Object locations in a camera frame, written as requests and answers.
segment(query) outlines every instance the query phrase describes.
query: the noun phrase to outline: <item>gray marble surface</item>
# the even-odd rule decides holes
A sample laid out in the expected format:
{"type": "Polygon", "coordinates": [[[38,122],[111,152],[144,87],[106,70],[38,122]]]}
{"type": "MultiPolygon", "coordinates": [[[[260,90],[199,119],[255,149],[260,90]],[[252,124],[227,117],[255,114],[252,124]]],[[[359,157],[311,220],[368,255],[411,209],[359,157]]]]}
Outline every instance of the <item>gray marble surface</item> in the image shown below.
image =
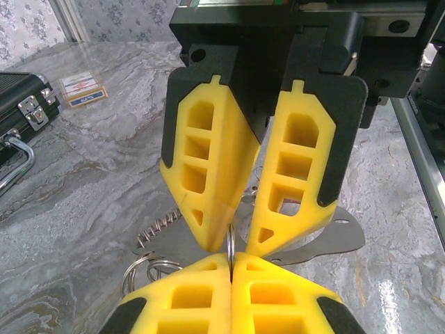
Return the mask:
{"type": "MultiPolygon", "coordinates": [[[[93,69],[109,98],[64,109],[0,198],[1,333],[95,333],[120,300],[137,232],[174,204],[159,159],[177,52],[173,42],[58,45],[19,68],[54,86],[93,69]]],[[[341,204],[365,247],[288,269],[338,292],[368,334],[443,333],[444,251],[391,106],[359,131],[341,204]]]]}

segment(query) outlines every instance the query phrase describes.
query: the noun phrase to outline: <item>briefcase handle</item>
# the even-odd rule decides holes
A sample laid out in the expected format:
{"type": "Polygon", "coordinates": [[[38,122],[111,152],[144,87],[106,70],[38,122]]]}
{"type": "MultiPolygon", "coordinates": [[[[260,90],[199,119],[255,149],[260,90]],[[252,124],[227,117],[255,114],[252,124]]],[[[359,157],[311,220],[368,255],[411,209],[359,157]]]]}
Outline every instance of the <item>briefcase handle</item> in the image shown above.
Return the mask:
{"type": "Polygon", "coordinates": [[[7,192],[34,164],[35,155],[33,149],[20,140],[17,129],[9,130],[4,136],[0,137],[0,145],[5,148],[15,148],[26,155],[26,161],[9,172],[7,176],[0,180],[0,197],[7,192]]]}

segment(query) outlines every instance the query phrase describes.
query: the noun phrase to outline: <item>yellow foam gripper pad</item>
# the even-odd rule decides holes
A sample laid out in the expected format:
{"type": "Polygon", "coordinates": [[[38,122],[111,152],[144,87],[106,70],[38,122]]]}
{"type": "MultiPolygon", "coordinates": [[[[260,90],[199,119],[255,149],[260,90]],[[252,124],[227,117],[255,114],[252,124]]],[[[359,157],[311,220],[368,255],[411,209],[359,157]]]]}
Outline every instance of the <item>yellow foam gripper pad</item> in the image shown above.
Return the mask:
{"type": "Polygon", "coordinates": [[[259,257],[237,253],[232,334],[334,334],[318,304],[320,297],[341,303],[320,285],[259,257]]]}
{"type": "Polygon", "coordinates": [[[259,257],[211,255],[127,295],[100,334],[364,334],[330,290],[259,257]]]}
{"type": "Polygon", "coordinates": [[[227,255],[206,257],[128,294],[145,305],[122,334],[229,334],[231,288],[227,255]]]}
{"type": "Polygon", "coordinates": [[[228,86],[214,75],[178,106],[173,163],[161,173],[203,249],[220,249],[260,144],[228,86]]]}
{"type": "Polygon", "coordinates": [[[303,87],[295,80],[278,98],[246,250],[260,257],[327,225],[337,206],[317,201],[336,125],[303,87]],[[299,206],[293,216],[281,212],[288,200],[299,206]]]}

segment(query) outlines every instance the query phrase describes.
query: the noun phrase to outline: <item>spring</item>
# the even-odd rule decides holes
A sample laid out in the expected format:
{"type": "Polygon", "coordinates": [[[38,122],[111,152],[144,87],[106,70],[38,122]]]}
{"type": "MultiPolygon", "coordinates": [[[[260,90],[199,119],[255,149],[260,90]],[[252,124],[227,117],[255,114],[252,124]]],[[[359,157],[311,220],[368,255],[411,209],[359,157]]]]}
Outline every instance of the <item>spring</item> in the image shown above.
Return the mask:
{"type": "Polygon", "coordinates": [[[150,242],[150,238],[154,237],[157,232],[160,232],[162,229],[166,228],[168,224],[173,223],[177,219],[182,217],[182,213],[178,207],[175,207],[173,210],[168,212],[164,217],[158,218],[155,222],[148,227],[148,229],[143,230],[138,234],[138,244],[140,247],[145,248],[144,243],[150,242]]]}

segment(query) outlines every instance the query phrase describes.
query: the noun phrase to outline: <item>metal key ring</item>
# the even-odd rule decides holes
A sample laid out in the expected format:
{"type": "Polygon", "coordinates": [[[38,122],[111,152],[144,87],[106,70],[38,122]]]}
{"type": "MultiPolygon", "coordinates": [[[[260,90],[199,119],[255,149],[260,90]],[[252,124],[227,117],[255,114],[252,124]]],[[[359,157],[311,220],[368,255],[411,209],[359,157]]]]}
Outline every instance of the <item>metal key ring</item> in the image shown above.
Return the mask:
{"type": "Polygon", "coordinates": [[[227,231],[227,261],[229,262],[230,281],[232,281],[235,265],[235,231],[233,224],[229,225],[227,231]]]}
{"type": "Polygon", "coordinates": [[[155,260],[153,262],[150,262],[147,267],[147,277],[151,282],[156,282],[158,279],[161,278],[161,273],[166,273],[159,269],[159,267],[165,267],[165,268],[171,268],[176,270],[181,270],[182,267],[177,262],[169,261],[169,260],[155,260]],[[152,275],[151,270],[156,269],[158,272],[158,276],[155,278],[152,275]]]}
{"type": "Polygon", "coordinates": [[[122,281],[122,297],[125,297],[127,294],[125,293],[125,287],[127,286],[128,293],[133,292],[135,290],[134,287],[134,278],[136,276],[136,267],[145,262],[152,260],[161,260],[162,257],[158,255],[152,254],[153,252],[148,252],[143,255],[139,255],[136,260],[131,264],[130,267],[124,273],[124,279],[122,281]]]}

